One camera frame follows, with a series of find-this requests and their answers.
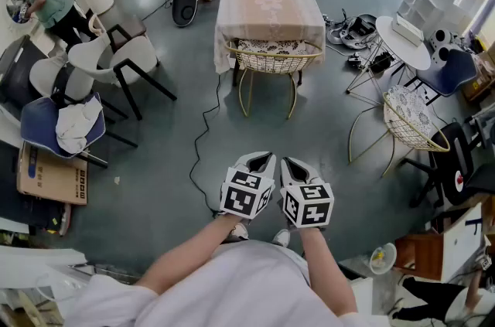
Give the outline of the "table with beige floral cloth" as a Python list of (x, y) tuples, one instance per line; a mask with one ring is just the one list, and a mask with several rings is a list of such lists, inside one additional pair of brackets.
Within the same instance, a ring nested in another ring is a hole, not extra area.
[(234, 39), (303, 40), (326, 48), (326, 27), (316, 0), (220, 0), (214, 31), (216, 73), (227, 72)]

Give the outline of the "brown wooden crate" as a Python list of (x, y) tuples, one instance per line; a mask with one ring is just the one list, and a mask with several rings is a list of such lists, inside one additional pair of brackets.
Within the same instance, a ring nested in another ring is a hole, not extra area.
[(478, 251), (482, 233), (481, 203), (443, 213), (430, 230), (395, 241), (394, 266), (404, 274), (446, 283)]

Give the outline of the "panda plush toy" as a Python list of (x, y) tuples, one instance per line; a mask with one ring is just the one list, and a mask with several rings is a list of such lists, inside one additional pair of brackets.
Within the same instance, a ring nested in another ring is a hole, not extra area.
[(432, 65), (438, 68), (445, 66), (451, 49), (462, 49), (458, 35), (448, 29), (435, 30), (428, 41), (433, 49)]

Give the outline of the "white plastic bowl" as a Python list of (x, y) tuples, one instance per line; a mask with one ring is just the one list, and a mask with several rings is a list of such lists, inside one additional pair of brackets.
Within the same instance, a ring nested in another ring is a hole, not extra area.
[(393, 243), (387, 243), (376, 248), (368, 261), (370, 271), (376, 275), (382, 275), (393, 268), (397, 258), (397, 249)]

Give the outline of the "black flat monitor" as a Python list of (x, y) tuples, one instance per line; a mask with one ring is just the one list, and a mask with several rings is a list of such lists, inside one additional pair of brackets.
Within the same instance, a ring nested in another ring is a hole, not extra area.
[(0, 101), (22, 109), (26, 104), (41, 97), (30, 83), (32, 67), (47, 58), (30, 39), (21, 36), (12, 42), (0, 57)]

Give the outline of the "white crumpled cloth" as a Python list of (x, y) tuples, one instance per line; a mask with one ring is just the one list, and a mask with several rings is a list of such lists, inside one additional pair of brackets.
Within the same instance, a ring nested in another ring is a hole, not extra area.
[(71, 155), (82, 152), (87, 145), (86, 136), (101, 112), (101, 102), (96, 96), (84, 104), (73, 104), (60, 109), (56, 123), (58, 145)]

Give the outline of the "round wall mirror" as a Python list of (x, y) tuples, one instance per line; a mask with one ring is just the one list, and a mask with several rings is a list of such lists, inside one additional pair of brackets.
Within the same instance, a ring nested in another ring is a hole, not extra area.
[(8, 17), (17, 24), (25, 24), (30, 18), (26, 17), (26, 11), (30, 7), (29, 0), (6, 0)]

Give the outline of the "person's white shirt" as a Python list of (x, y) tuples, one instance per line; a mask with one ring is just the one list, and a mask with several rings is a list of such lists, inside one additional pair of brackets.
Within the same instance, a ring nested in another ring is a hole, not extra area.
[(95, 275), (64, 327), (388, 327), (384, 316), (337, 316), (309, 285), (306, 261), (257, 240), (221, 246), (201, 268), (157, 295)]

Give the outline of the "white shell chair black legs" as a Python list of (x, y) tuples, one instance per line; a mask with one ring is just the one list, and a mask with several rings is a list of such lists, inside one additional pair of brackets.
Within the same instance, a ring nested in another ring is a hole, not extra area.
[[(69, 100), (69, 96), (64, 92), (55, 92), (56, 81), (60, 79), (64, 73), (64, 67), (65, 65), (59, 62), (57, 57), (39, 60), (30, 70), (29, 81), (42, 96), (55, 97), (57, 100), (60, 98)], [(113, 112), (120, 114), (123, 118), (128, 118), (128, 115), (113, 105), (107, 104), (105, 100), (98, 99), (96, 94), (91, 93), (94, 80), (102, 80), (103, 82), (106, 80), (112, 81), (114, 78), (112, 69), (86, 70), (83, 67), (76, 67), (70, 77), (74, 80), (75, 76), (81, 73), (90, 78), (90, 84), (87, 86), (83, 85), (82, 87), (83, 91), (85, 91), (86, 88), (89, 90), (89, 101), (81, 102), (79, 104), (70, 104), (65, 108), (59, 109), (59, 124), (62, 126), (66, 125), (69, 128), (82, 124), (89, 124), (91, 126), (97, 121), (99, 113), (103, 112), (104, 105)]]
[(112, 53), (108, 67), (100, 69), (98, 67), (100, 58), (106, 49), (113, 45), (112, 37), (106, 32), (88, 43), (73, 46), (68, 54), (69, 62), (92, 79), (121, 88), (139, 121), (142, 115), (129, 89), (129, 86), (136, 81), (143, 79), (170, 100), (177, 100), (173, 93), (150, 75), (160, 65), (160, 62), (147, 37), (137, 36), (128, 40), (126, 44)]

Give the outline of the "floral seat cushion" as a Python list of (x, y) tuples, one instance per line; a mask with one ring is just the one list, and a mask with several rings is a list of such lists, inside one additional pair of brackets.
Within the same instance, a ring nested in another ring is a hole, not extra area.
[(253, 53), (263, 53), (269, 55), (306, 55), (306, 43), (302, 40), (292, 41), (261, 41), (240, 39), (238, 49)]
[(384, 98), (384, 118), (387, 123), (412, 124), (425, 137), (429, 137), (433, 125), (428, 108), (422, 98), (406, 87), (395, 85)]

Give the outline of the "black office chair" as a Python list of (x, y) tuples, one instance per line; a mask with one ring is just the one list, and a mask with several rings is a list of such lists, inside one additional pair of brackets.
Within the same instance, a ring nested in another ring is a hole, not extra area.
[(409, 158), (403, 160), (428, 175), (420, 194), (410, 201), (411, 208), (419, 206), (432, 189), (438, 194), (435, 207), (442, 206), (445, 200), (459, 206), (479, 193), (495, 196), (495, 161), (474, 167), (472, 150), (476, 144), (467, 141), (460, 124), (446, 125), (433, 135), (433, 141), (439, 145), (449, 144), (449, 151), (429, 152), (428, 165)]

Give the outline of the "grey open hard case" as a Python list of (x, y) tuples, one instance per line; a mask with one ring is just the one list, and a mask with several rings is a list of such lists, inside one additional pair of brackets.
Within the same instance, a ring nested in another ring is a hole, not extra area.
[(377, 17), (371, 14), (361, 14), (335, 21), (324, 17), (327, 41), (333, 45), (344, 46), (348, 49), (362, 50), (377, 37)]

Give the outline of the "person's right white shoe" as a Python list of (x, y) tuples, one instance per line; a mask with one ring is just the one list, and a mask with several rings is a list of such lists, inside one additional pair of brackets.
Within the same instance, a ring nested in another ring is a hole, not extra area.
[(279, 230), (275, 234), (271, 243), (276, 245), (276, 246), (287, 247), (290, 243), (290, 239), (291, 239), (291, 234), (290, 234), (289, 230), (282, 229), (282, 230)]

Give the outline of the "brown seat wooden chair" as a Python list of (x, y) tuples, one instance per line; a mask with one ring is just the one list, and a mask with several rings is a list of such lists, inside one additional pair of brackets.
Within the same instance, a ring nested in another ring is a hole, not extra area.
[(139, 36), (147, 36), (147, 29), (144, 22), (135, 15), (120, 24), (112, 26), (108, 30), (104, 29), (100, 19), (96, 15), (90, 17), (88, 25), (90, 31), (97, 36), (101, 36), (104, 33), (108, 34), (110, 46), (114, 53), (131, 39)]

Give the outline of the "brown cardboard box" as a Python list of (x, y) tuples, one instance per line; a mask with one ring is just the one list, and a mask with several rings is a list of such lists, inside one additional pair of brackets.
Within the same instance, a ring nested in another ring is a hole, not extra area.
[(16, 188), (25, 195), (85, 206), (87, 162), (64, 159), (24, 142), (19, 149)]

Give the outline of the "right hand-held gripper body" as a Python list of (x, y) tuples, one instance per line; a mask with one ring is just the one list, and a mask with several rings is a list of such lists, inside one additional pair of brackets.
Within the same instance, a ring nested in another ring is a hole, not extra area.
[(286, 186), (281, 189), (282, 212), (291, 225), (300, 228), (325, 227), (333, 210), (329, 183)]

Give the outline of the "person's left forearm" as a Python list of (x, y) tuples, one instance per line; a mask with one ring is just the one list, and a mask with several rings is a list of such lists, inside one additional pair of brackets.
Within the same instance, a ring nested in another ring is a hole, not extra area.
[(202, 267), (240, 222), (239, 216), (220, 215), (196, 235), (158, 258), (135, 286), (150, 289), (157, 295), (164, 294)]

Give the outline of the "white round side table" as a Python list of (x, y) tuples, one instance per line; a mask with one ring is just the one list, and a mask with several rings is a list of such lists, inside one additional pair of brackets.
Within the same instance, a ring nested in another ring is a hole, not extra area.
[[(371, 49), (370, 55), (366, 58), (372, 59), (377, 54), (387, 51), (394, 57), (394, 62), (387, 70), (394, 68), (396, 71), (400, 71), (405, 66), (408, 66), (411, 70), (427, 70), (431, 66), (431, 57), (425, 44), (415, 46), (397, 34), (391, 27), (392, 20), (393, 18), (390, 16), (379, 16), (377, 18), (377, 42)], [(371, 70), (361, 70), (347, 86), (345, 94), (372, 106), (377, 106), (378, 101), (357, 93), (357, 89), (370, 81), (380, 94), (381, 89), (377, 77), (382, 73), (373, 74)]]

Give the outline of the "white rectangular box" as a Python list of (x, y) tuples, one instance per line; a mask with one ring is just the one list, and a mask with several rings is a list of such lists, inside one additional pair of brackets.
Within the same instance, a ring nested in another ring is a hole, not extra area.
[(415, 46), (420, 46), (424, 41), (423, 32), (399, 14), (393, 18), (391, 27), (397, 34)]

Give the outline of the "person's right forearm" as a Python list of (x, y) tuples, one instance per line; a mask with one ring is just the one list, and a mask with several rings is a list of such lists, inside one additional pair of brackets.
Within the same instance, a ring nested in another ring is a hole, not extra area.
[(316, 227), (299, 230), (313, 291), (336, 315), (357, 312), (357, 303), (347, 278), (331, 254), (326, 239)]

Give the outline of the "person's white shoe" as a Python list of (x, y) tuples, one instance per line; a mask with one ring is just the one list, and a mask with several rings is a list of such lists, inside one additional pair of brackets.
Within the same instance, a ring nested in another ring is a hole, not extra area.
[(248, 240), (248, 230), (246, 226), (243, 223), (237, 223), (235, 227), (232, 229), (232, 231), (229, 233), (227, 236), (226, 241), (229, 243), (232, 242), (239, 242), (239, 241), (244, 241)]
[(289, 230), (282, 229), (282, 230), (279, 230), (275, 234), (271, 243), (276, 245), (276, 246), (287, 247), (290, 243), (290, 239), (291, 239), (291, 234), (290, 234)]

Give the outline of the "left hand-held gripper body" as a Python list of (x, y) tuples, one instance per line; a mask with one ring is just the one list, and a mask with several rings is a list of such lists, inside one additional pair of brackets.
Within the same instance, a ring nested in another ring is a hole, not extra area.
[(220, 192), (220, 211), (254, 219), (269, 203), (275, 180), (229, 168)]

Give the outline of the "person's left white shoe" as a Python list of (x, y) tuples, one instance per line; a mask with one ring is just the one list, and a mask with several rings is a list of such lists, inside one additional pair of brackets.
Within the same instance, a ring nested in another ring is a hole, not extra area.
[(239, 242), (239, 241), (244, 241), (248, 240), (248, 230), (246, 226), (243, 223), (237, 223), (235, 227), (232, 229), (232, 231), (229, 233), (227, 236), (226, 241), (229, 243), (232, 242)]

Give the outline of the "blue padded chair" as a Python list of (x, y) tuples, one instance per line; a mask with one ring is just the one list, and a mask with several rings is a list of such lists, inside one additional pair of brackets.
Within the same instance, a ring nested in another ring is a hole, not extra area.
[(72, 159), (78, 158), (90, 164), (106, 169), (108, 163), (90, 153), (89, 147), (104, 136), (113, 138), (123, 144), (137, 148), (138, 145), (133, 141), (123, 138), (110, 132), (106, 128), (107, 119), (104, 112), (100, 113), (97, 122), (86, 136), (86, 148), (78, 153), (71, 155), (65, 152), (56, 139), (56, 123), (58, 120), (58, 110), (62, 109), (54, 100), (54, 97), (41, 97), (22, 109), (21, 114), (21, 138), (26, 143), (37, 148), (45, 149), (54, 155)]
[(427, 70), (417, 70), (415, 76), (405, 87), (418, 81), (418, 85), (425, 84), (436, 92), (436, 95), (426, 105), (432, 104), (439, 97), (453, 95), (463, 84), (475, 79), (477, 75), (473, 54), (450, 49), (444, 66), (437, 67), (432, 63)]

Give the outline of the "black floor devices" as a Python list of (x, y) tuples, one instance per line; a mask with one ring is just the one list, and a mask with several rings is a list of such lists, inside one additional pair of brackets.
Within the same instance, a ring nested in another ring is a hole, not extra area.
[(379, 74), (391, 66), (394, 62), (394, 57), (387, 51), (377, 54), (372, 59), (354, 53), (347, 58), (346, 62), (356, 70), (371, 70), (371, 73)]

